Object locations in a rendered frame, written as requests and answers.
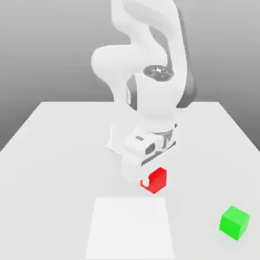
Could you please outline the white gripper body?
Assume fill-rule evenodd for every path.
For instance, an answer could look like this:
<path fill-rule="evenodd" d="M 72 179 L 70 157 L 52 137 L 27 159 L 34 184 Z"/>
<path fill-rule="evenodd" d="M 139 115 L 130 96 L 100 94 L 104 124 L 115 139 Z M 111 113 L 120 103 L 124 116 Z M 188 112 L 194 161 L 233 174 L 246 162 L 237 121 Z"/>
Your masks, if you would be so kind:
<path fill-rule="evenodd" d="M 143 174 L 151 174 L 160 167 L 167 165 L 167 159 L 176 141 L 168 141 L 166 148 L 157 148 L 157 143 L 142 147 L 140 152 L 131 151 L 128 147 L 122 149 L 122 175 L 129 182 L 139 182 Z"/>

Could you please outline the small red cube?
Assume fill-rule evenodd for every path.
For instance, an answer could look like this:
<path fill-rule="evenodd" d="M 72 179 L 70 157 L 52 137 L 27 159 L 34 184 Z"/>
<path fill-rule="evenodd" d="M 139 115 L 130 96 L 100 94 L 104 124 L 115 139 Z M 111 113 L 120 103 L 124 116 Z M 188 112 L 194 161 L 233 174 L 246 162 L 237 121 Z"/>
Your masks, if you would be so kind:
<path fill-rule="evenodd" d="M 151 192 L 152 194 L 157 193 L 167 184 L 167 170 L 164 168 L 158 168 L 148 176 L 149 184 L 145 185 L 143 180 L 140 181 L 140 186 Z"/>

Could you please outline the small green cube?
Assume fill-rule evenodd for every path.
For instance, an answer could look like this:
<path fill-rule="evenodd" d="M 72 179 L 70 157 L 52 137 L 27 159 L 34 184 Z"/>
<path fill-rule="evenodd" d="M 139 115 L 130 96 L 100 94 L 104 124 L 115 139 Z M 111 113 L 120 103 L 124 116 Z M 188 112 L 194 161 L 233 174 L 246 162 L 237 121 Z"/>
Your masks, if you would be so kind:
<path fill-rule="evenodd" d="M 238 241 L 246 232 L 249 220 L 249 214 L 230 206 L 221 216 L 219 230 Z"/>

